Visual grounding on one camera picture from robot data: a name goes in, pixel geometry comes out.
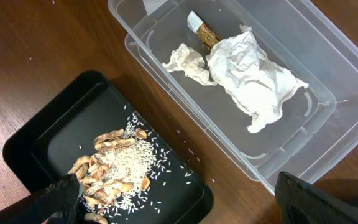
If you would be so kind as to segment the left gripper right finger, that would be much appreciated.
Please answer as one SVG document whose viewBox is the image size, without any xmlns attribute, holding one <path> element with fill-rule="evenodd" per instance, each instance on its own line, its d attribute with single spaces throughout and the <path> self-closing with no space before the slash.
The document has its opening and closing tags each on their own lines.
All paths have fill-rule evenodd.
<svg viewBox="0 0 358 224">
<path fill-rule="evenodd" d="M 342 195 L 331 195 L 288 172 L 280 172 L 275 198 L 282 222 L 358 223 L 358 180 L 339 182 Z"/>
</svg>

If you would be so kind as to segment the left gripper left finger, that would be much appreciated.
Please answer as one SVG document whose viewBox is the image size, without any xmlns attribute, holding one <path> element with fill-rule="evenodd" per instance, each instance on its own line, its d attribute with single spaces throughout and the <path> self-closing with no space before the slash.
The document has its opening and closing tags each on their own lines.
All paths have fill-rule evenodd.
<svg viewBox="0 0 358 224">
<path fill-rule="evenodd" d="M 0 211 L 0 224 L 76 223 L 80 183 L 75 174 Z"/>
</svg>

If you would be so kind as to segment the peanut shells and rice waste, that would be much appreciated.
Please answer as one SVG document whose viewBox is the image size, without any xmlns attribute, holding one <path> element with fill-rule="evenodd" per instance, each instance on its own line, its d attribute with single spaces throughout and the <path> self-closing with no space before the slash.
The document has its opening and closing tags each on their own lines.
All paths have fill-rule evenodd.
<svg viewBox="0 0 358 224">
<path fill-rule="evenodd" d="M 203 194 L 192 171 L 137 113 L 125 128 L 96 137 L 94 148 L 69 170 L 83 189 L 85 223 L 167 223 Z"/>
</svg>

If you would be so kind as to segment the white paper napkin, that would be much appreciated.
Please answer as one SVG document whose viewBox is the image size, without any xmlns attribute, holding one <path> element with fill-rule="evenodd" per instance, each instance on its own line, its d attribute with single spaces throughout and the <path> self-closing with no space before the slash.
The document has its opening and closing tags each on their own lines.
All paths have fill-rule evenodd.
<svg viewBox="0 0 358 224">
<path fill-rule="evenodd" d="M 219 41 L 206 56 L 211 78 L 231 96 L 237 107 L 252 117 L 248 132 L 257 133 L 278 121 L 283 103 L 309 84 L 269 60 L 252 28 Z"/>
</svg>

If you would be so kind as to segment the small white tissue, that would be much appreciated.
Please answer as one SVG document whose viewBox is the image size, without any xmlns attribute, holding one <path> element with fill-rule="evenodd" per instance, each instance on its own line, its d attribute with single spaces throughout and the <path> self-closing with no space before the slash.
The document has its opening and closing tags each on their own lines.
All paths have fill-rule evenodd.
<svg viewBox="0 0 358 224">
<path fill-rule="evenodd" d="M 173 50 L 168 63 L 162 66 L 168 72 L 183 71 L 186 77 L 193 79 L 203 86 L 216 86 L 215 81 L 209 79 L 210 72 L 204 69 L 205 61 L 200 53 L 192 47 L 181 43 L 176 50 Z"/>
</svg>

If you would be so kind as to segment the gold snack wrapper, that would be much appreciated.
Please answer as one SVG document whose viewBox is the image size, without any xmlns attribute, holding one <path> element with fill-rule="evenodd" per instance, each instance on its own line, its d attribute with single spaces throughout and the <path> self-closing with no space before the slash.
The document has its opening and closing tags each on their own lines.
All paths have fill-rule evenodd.
<svg viewBox="0 0 358 224">
<path fill-rule="evenodd" d="M 195 11 L 191 11 L 187 17 L 187 25 L 190 30 L 195 33 L 211 50 L 219 41 L 220 38 L 216 35 L 215 31 L 200 18 Z"/>
</svg>

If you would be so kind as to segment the black rectangular food-waste tray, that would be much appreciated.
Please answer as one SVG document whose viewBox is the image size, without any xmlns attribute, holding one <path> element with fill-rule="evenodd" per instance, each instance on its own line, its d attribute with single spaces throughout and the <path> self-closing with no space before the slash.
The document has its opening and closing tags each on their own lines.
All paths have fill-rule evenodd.
<svg viewBox="0 0 358 224">
<path fill-rule="evenodd" d="M 10 137 L 3 158 L 29 192 L 67 174 L 77 158 L 95 153 L 95 137 L 122 128 L 143 129 L 156 161 L 150 186 L 129 210 L 108 208 L 109 223 L 198 223 L 213 208 L 211 189 L 101 73 L 76 77 Z"/>
</svg>

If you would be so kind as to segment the clear plastic waste bin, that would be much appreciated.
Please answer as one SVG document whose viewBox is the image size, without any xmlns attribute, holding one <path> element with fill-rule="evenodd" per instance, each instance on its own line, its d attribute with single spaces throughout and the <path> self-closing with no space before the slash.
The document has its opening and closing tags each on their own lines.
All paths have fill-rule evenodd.
<svg viewBox="0 0 358 224">
<path fill-rule="evenodd" d="M 252 180 L 358 145 L 358 48 L 311 1 L 109 0 L 137 61 Z"/>
</svg>

